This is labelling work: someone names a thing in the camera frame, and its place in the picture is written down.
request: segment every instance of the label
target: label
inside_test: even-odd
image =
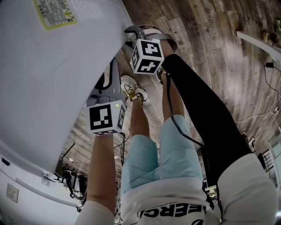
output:
[[[33,0],[46,29],[77,23],[67,0]]]

